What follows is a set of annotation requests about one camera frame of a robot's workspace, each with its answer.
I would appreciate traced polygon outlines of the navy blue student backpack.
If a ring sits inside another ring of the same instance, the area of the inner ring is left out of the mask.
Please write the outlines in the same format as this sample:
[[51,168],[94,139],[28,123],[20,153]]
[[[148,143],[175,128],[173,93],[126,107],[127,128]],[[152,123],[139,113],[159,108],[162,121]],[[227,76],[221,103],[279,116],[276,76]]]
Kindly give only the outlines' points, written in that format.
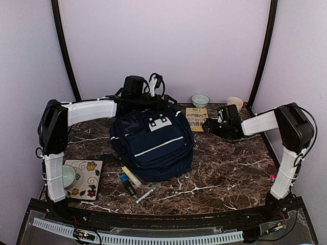
[[146,182],[168,181],[191,171],[194,138],[179,109],[133,111],[116,118],[109,134],[124,165]]

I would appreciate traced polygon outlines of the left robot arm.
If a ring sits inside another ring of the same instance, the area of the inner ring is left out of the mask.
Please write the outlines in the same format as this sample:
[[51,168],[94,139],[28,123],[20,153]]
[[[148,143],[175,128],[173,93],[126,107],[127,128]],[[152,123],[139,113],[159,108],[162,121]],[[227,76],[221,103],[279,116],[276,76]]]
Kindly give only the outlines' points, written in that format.
[[75,102],[48,101],[37,130],[40,146],[35,154],[42,159],[42,178],[50,200],[58,203],[66,198],[62,166],[73,125],[120,117],[133,110],[164,110],[176,103],[166,94],[163,77],[157,73],[149,81],[140,76],[127,76],[123,87],[113,95]]

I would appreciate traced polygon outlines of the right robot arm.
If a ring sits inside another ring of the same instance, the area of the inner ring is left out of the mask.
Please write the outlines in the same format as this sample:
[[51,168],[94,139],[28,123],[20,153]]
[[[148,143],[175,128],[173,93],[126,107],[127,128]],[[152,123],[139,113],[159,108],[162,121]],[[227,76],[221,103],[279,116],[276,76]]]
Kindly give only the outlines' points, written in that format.
[[275,181],[261,209],[263,220],[270,222],[281,212],[281,206],[298,179],[301,164],[317,138],[315,118],[297,103],[290,103],[241,120],[236,105],[218,109],[218,118],[207,118],[202,129],[223,139],[240,139],[246,136],[277,130],[281,137],[283,156]]

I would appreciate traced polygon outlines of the yellow picture book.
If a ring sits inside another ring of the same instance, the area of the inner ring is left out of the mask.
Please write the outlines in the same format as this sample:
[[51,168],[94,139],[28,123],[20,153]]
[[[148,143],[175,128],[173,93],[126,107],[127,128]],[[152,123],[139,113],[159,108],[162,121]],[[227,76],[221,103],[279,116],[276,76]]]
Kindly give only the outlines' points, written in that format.
[[204,132],[202,125],[208,118],[206,108],[186,108],[186,118],[192,132]]

